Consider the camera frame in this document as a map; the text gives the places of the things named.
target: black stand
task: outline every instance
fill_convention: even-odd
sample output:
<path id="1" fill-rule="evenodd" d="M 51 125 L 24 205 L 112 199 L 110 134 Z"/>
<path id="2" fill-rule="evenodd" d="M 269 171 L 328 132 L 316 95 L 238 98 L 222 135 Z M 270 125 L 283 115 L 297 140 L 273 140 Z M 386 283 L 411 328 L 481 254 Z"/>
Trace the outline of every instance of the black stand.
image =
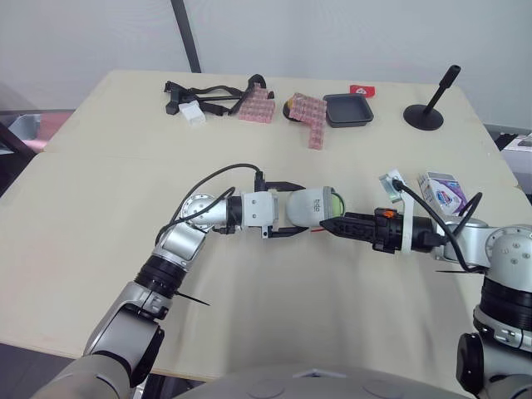
<path id="1" fill-rule="evenodd" d="M 434 105 L 440 100 L 445 90 L 451 87 L 452 82 L 460 73 L 460 67 L 452 65 L 440 81 L 440 87 L 431 98 L 426 106 L 414 105 L 405 109 L 402 117 L 405 118 L 411 126 L 421 129 L 422 131 L 435 131 L 443 125 L 443 116 L 434 109 Z"/>

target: black cable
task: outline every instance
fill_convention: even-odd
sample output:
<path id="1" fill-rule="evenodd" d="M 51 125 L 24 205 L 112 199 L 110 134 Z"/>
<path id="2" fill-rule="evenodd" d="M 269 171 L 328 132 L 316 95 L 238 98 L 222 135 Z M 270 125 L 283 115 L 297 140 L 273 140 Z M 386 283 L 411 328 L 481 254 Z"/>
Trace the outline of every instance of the black cable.
<path id="1" fill-rule="evenodd" d="M 234 187 L 228 188 L 224 193 L 215 199 L 213 202 L 211 202 L 208 206 L 205 206 L 200 212 L 196 212 L 195 214 L 190 214 L 188 216 L 185 216 L 184 218 L 179 218 L 177 220 L 172 220 L 168 224 L 165 224 L 163 227 L 160 228 L 159 233 L 157 233 L 157 237 L 155 238 L 155 245 L 159 243 L 160 237 L 165 233 L 167 229 L 169 229 L 172 226 L 175 226 L 176 224 L 186 222 L 187 220 L 191 220 L 193 218 L 197 218 L 201 214 L 204 214 L 206 212 L 209 212 L 211 209 L 213 209 L 221 200 L 224 200 L 226 197 L 230 197 L 235 192 Z"/>
<path id="2" fill-rule="evenodd" d="M 471 207 L 469 212 L 467 212 L 467 215 L 460 221 L 455 230 L 452 232 L 455 237 L 458 237 L 458 234 L 460 234 L 460 232 L 466 226 L 466 223 L 469 222 L 469 219 L 471 219 L 471 216 L 473 216 L 476 211 L 476 207 L 479 206 L 480 200 L 482 200 L 482 193 L 476 193 L 475 196 L 473 196 L 473 198 L 471 198 L 469 202 L 465 204 L 465 207 L 460 211 L 458 216 L 463 216 L 464 212 Z"/>
<path id="3" fill-rule="evenodd" d="M 222 169 L 218 169 L 216 170 L 215 172 L 211 173 L 210 175 L 208 175 L 207 177 L 203 178 L 202 180 L 200 180 L 198 183 L 195 184 L 194 187 L 192 187 L 188 193 L 186 193 L 185 197 L 183 198 L 183 200 L 181 201 L 180 203 L 180 206 L 177 207 L 177 209 L 175 210 L 174 214 L 172 215 L 172 218 L 170 219 L 170 223 L 172 223 L 175 218 L 177 218 L 177 215 L 180 214 L 180 211 L 181 211 L 181 208 L 183 207 L 183 204 L 185 203 L 185 201 L 204 183 L 206 183 L 207 181 L 211 180 L 213 177 L 217 176 L 217 175 L 220 175 L 224 172 L 226 172 L 227 170 L 231 170 L 231 169 L 237 169 L 237 168 L 250 168 L 250 169 L 253 169 L 255 172 L 259 173 L 260 172 L 260 169 L 253 165 L 253 164 L 232 164 L 232 165 L 228 165 L 228 166 L 225 166 L 224 168 Z"/>
<path id="4" fill-rule="evenodd" d="M 454 273 L 454 274 L 461 274 L 461 273 L 469 273 L 465 270 L 436 270 L 438 273 Z"/>
<path id="5" fill-rule="evenodd" d="M 451 245 L 452 245 L 452 248 L 455 250 L 458 263 L 464 269 L 464 271 L 466 271 L 467 273 L 479 273 L 479 272 L 484 271 L 484 268 L 482 267 L 474 266 L 470 268 L 467 265 L 466 260 L 464 259 L 464 255 L 460 249 L 460 245 L 458 245 L 458 242 L 456 241 L 455 235 L 452 233 L 449 227 L 445 224 L 445 222 L 441 219 L 441 217 L 435 212 L 435 210 L 429 206 L 427 202 L 425 202 L 410 187 L 404 185 L 398 179 L 394 179 L 392 181 L 392 185 L 396 190 L 403 190 L 407 194 L 409 194 L 440 225 L 441 229 L 445 232 L 446 236 L 449 238 L 449 241 L 451 241 Z"/>
<path id="6" fill-rule="evenodd" d="M 194 301 L 194 302 L 197 302 L 197 303 L 201 303 L 202 305 L 210 306 L 210 303 L 203 302 L 201 299 L 197 299 L 197 298 L 191 297 L 190 295 L 186 295 L 185 293 L 180 293 L 179 291 L 175 291 L 175 295 L 178 295 L 178 296 L 183 297 L 183 298 L 190 299 L 191 301 Z"/>

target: white box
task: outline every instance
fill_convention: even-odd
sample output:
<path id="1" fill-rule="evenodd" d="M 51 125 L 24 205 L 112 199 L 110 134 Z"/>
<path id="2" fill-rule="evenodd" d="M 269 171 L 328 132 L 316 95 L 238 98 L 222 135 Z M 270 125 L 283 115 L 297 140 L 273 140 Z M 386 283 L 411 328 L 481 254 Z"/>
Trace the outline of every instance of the white box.
<path id="1" fill-rule="evenodd" d="M 467 199 L 453 175 L 426 172 L 417 179 L 425 201 L 439 214 L 458 215 Z"/>
<path id="2" fill-rule="evenodd" d="M 205 114 L 200 109 L 200 104 L 197 100 L 179 104 L 179 108 L 191 126 L 198 126 L 205 123 Z"/>

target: gray floor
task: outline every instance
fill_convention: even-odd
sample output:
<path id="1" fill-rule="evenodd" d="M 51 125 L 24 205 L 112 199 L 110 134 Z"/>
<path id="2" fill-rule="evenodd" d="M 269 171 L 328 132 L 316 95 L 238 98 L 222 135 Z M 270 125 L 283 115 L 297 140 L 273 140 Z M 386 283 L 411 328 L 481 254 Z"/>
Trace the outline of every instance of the gray floor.
<path id="1" fill-rule="evenodd" d="M 0 344 L 0 398 L 28 399 L 70 362 Z"/>
<path id="2" fill-rule="evenodd" d="M 28 399 L 46 385 L 71 359 L 10 347 L 0 343 L 0 399 Z M 170 399 L 202 382 L 155 376 L 143 397 Z"/>

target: black strap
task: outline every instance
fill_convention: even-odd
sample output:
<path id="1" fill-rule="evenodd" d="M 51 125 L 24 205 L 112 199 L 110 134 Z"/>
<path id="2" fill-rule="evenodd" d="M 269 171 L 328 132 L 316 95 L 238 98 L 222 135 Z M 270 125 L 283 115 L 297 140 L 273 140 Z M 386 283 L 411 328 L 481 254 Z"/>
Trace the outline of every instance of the black strap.
<path id="1" fill-rule="evenodd" d="M 222 116 L 225 113 L 227 113 L 228 115 L 234 114 L 235 112 L 238 112 L 240 106 L 242 105 L 246 97 L 249 95 L 249 93 L 251 93 L 251 91 L 253 91 L 255 83 L 258 83 L 262 88 L 266 88 L 266 81 L 261 75 L 251 76 L 248 79 L 248 87 L 245 91 L 241 91 L 236 87 L 229 87 L 225 85 L 207 87 L 206 89 L 197 89 L 195 87 L 185 89 L 183 86 L 180 86 L 177 83 L 167 81 L 165 84 L 165 92 L 170 93 L 170 102 L 166 105 L 166 113 L 169 115 L 175 115 L 180 111 L 179 104 L 196 100 L 199 103 L 199 108 L 202 111 L 210 112 L 217 116 Z M 232 97 L 238 97 L 238 100 L 231 108 L 228 108 L 226 106 L 220 106 L 217 104 L 206 102 L 207 100 L 216 101 L 216 97 L 209 97 L 208 99 L 205 99 L 197 96 L 198 94 L 207 94 L 215 90 L 225 90 Z M 268 94 L 268 98 L 273 98 L 272 91 Z M 236 100 L 237 98 L 228 98 L 221 96 L 219 99 Z"/>
<path id="2" fill-rule="evenodd" d="M 207 93 L 210 93 L 214 90 L 225 90 L 227 91 L 229 94 L 232 94 L 233 96 L 242 96 L 244 94 L 243 91 L 235 88 L 235 87 L 229 87 L 229 86 L 224 86 L 224 85 L 219 85 L 219 86 L 212 86 L 212 87 L 207 87 L 206 89 L 196 89 L 195 87 L 191 87 L 189 89 L 189 91 L 193 94 L 207 94 Z"/>
<path id="3" fill-rule="evenodd" d="M 219 106 L 218 104 L 211 104 L 210 102 L 200 102 L 199 108 L 203 112 L 210 112 L 211 114 L 215 114 L 217 116 L 223 116 L 225 112 L 229 114 L 231 112 L 231 110 L 226 106 Z"/>

